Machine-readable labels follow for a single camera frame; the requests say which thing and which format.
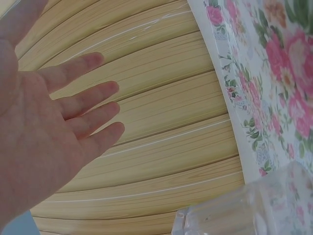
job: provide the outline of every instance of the floral fabric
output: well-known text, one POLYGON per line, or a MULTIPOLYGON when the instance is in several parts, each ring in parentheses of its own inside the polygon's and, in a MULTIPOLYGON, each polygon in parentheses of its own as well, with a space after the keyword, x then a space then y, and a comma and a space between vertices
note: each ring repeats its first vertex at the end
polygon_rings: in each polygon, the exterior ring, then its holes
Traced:
POLYGON ((313 1, 203 3, 259 173, 296 160, 313 175, 313 1))

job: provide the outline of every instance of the hand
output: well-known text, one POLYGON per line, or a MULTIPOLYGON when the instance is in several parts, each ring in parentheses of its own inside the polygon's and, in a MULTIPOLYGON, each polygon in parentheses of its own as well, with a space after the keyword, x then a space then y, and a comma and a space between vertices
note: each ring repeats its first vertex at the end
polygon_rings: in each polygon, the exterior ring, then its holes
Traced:
POLYGON ((89 111, 118 91, 106 82, 72 97, 49 94, 103 65, 100 53, 39 71, 18 71, 15 46, 47 0, 21 0, 0 20, 0 228, 51 196, 103 154, 124 132, 115 102, 89 111))

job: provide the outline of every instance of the tablecloth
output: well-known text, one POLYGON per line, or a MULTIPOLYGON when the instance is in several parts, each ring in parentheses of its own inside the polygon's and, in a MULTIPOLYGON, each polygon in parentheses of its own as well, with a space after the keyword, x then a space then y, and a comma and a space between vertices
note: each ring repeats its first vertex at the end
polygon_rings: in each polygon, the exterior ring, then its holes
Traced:
MULTIPOLYGON (((209 51, 217 47, 217 74, 259 176, 292 161, 313 176, 313 1, 198 1, 215 37, 208 42, 204 35, 205 41, 209 51)), ((312 181, 305 185, 289 183, 293 200, 271 204, 277 212, 294 209, 299 223, 291 234, 306 234, 305 224, 313 231, 312 181)))

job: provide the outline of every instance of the wood grain panel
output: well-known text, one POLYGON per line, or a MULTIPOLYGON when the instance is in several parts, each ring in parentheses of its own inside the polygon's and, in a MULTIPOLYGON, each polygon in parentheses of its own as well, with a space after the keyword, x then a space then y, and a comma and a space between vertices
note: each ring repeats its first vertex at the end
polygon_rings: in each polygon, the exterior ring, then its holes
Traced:
POLYGON ((174 0, 98 1, 69 18, 39 40, 19 60, 20 69, 36 70, 63 50, 87 36, 122 19, 172 1, 174 0))
POLYGON ((16 2, 16 0, 0 0, 0 17, 16 2))
POLYGON ((56 234, 56 233, 49 233, 49 232, 43 232, 39 231, 40 235, 70 235, 70 234, 56 234))
POLYGON ((166 40, 198 31, 185 0, 178 0, 115 23, 81 40, 51 59, 45 67, 74 56, 99 51, 107 63, 166 40))
POLYGON ((57 193, 32 209, 36 217, 114 219, 172 212, 244 184, 239 157, 134 184, 57 193))
POLYGON ((116 220, 62 220, 34 217, 42 231, 67 235, 159 235, 172 230, 176 213, 116 220))
POLYGON ((57 2, 40 17, 28 35, 16 47, 15 52, 17 57, 21 58, 33 45, 56 26, 97 1, 99 0, 63 0, 57 2))
POLYGON ((55 92, 51 98, 71 96, 105 81, 117 81, 121 100, 214 69, 199 32, 137 51, 106 64, 55 92))
POLYGON ((117 144, 227 114, 215 72, 144 92, 120 101, 119 105, 121 112, 105 125, 114 121, 125 124, 117 144))
POLYGON ((83 168, 60 192, 150 180, 237 155, 229 116, 223 115, 113 147, 83 168))
POLYGON ((49 0, 47 5, 45 6, 45 9, 44 9, 43 13, 45 13, 48 10, 50 10, 53 6, 55 6, 60 1, 62 1, 62 0, 49 0))

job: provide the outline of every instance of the clear plastic container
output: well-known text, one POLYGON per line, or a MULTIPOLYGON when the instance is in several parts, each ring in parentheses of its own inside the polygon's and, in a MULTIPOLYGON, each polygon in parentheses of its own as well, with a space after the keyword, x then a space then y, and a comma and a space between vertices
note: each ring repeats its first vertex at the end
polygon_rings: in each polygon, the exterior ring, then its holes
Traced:
POLYGON ((177 212, 172 235, 313 235, 313 181, 296 162, 177 212))

